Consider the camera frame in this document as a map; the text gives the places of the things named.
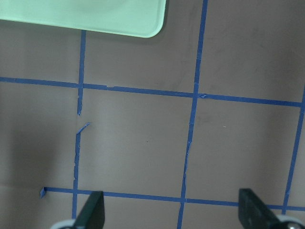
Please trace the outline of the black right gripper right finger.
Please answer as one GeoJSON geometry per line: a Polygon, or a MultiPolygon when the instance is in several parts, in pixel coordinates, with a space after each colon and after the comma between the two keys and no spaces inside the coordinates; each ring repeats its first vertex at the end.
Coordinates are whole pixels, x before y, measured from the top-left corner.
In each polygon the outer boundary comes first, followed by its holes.
{"type": "Polygon", "coordinates": [[[238,219],[244,229],[281,229],[282,223],[249,188],[238,193],[238,219]]]}

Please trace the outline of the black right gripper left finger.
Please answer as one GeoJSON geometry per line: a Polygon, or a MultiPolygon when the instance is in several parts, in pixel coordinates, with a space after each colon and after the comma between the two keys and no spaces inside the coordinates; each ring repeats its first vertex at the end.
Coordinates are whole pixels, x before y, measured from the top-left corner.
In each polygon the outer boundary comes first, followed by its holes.
{"type": "Polygon", "coordinates": [[[74,222],[75,229],[102,229],[105,223],[104,195],[92,192],[74,222]]]}

